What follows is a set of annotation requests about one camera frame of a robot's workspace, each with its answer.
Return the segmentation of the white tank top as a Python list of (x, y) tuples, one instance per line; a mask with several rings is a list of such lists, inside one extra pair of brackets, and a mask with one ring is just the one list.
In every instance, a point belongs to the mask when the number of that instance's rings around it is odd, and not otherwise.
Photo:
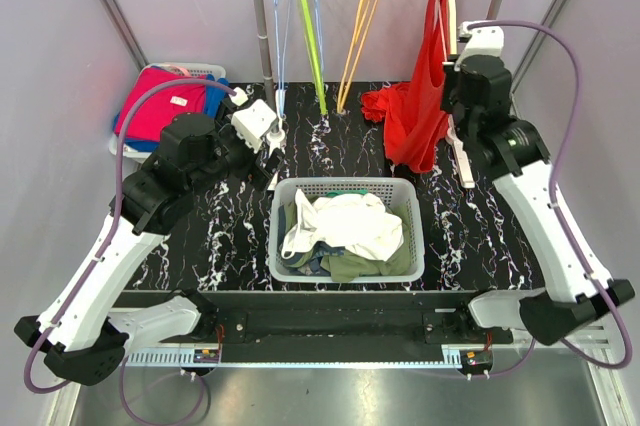
[(345, 193), (310, 201), (294, 196), (296, 221), (286, 232), (281, 256), (308, 253), (322, 242), (368, 260), (387, 261), (404, 244), (403, 222), (371, 194)]

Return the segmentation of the navy blue tank top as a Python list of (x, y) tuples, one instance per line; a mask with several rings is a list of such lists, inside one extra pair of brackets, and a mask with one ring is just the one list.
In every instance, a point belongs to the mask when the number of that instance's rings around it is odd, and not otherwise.
[(322, 260), (326, 256), (340, 256), (343, 252), (343, 248), (332, 248), (320, 243), (311, 253), (311, 257), (300, 266), (295, 267), (294, 271), (303, 276), (329, 277), (330, 271), (322, 266)]

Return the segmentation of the olive green tank top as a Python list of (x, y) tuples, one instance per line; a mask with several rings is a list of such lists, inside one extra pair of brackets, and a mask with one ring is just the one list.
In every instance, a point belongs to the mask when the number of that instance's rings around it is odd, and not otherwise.
[[(398, 250), (395, 251), (388, 260), (382, 261), (367, 259), (348, 251), (344, 247), (332, 247), (343, 248), (344, 252), (340, 256), (326, 256), (322, 260), (322, 266), (330, 271), (330, 276), (326, 278), (330, 278), (332, 282), (336, 283), (349, 283), (353, 282), (357, 278), (390, 276), (406, 277), (414, 273), (415, 255), (412, 252), (414, 247), (411, 244), (411, 209), (407, 204), (404, 204), (395, 208), (387, 207), (386, 212), (399, 217), (402, 221), (403, 243), (400, 245)], [(277, 258), (283, 264), (288, 274), (303, 276), (297, 274), (294, 271), (294, 268), (307, 261), (311, 257), (311, 253), (314, 251), (316, 246), (324, 242), (320, 241), (316, 243), (308, 252), (294, 252), (293, 256), (290, 258), (282, 257), (285, 233), (295, 225), (296, 213), (297, 207), (293, 202), (285, 203), (279, 207), (276, 251)]]

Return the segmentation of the red tank top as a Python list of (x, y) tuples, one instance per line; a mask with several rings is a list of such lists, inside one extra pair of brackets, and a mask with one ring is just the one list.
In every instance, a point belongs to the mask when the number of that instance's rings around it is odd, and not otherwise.
[(448, 130), (448, 115), (441, 109), (447, 60), (442, 46), (436, 0), (428, 0), (411, 80), (361, 96), (364, 118), (383, 124), (385, 157), (417, 174), (432, 170), (436, 146)]

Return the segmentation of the light blue wire hanger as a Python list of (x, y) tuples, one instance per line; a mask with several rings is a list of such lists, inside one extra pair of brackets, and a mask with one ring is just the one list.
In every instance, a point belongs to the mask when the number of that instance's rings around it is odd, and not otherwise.
[(283, 119), (287, 92), (286, 65), (292, 0), (272, 1), (276, 47), (276, 111)]

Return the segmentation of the white hanger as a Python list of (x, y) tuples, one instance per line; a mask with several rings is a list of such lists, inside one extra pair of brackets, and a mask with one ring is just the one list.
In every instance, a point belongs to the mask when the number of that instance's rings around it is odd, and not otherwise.
[[(436, 0), (437, 19), (442, 38), (443, 55), (448, 59), (451, 55), (457, 55), (457, 8), (456, 0)], [(458, 174), (460, 185), (464, 189), (475, 187), (470, 162), (463, 149), (463, 143), (455, 132), (454, 118), (448, 116), (448, 130), (446, 141), (450, 145), (455, 161), (455, 170)]]

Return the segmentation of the lime green hanger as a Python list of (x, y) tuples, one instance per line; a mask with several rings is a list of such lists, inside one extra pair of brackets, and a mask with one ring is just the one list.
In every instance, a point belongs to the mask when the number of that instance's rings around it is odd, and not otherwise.
[(314, 84), (315, 96), (318, 101), (320, 114), (322, 116), (326, 116), (328, 114), (326, 92), (321, 72), (321, 62), (318, 53), (316, 31), (311, 18), (309, 1), (297, 0), (297, 4), (302, 22), (303, 38)]

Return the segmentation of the yellow plastic hanger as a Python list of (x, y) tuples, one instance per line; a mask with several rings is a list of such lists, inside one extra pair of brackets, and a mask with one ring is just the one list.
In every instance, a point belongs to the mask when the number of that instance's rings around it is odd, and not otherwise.
[(343, 114), (345, 112), (348, 94), (354, 81), (365, 43), (369, 36), (371, 23), (377, 11), (378, 3), (379, 0), (359, 0), (351, 41), (336, 97), (336, 111), (338, 114)]

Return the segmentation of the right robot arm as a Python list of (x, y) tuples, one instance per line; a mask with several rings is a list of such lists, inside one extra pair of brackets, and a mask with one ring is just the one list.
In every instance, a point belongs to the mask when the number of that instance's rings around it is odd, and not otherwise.
[(444, 64), (441, 108), (471, 157), (504, 198), (537, 258), (544, 285), (481, 293), (454, 317), (454, 330), (476, 342), (490, 328), (519, 329), (550, 346), (632, 300), (627, 279), (615, 279), (593, 254), (558, 187), (537, 129), (509, 112), (511, 74), (492, 55), (451, 56)]

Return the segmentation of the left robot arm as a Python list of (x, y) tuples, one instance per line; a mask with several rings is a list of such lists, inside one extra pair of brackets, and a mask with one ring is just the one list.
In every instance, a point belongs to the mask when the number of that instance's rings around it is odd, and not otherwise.
[(194, 290), (134, 313), (111, 308), (148, 254), (191, 212), (196, 195), (229, 176), (258, 190), (268, 186), (283, 155), (274, 150), (265, 164), (259, 156), (276, 121), (272, 110), (248, 108), (223, 119), (181, 114), (166, 126), (141, 168), (119, 177), (112, 210), (72, 282), (46, 311), (16, 324), (28, 358), (42, 353), (60, 387), (93, 386), (140, 349), (178, 336), (214, 336), (218, 309)]

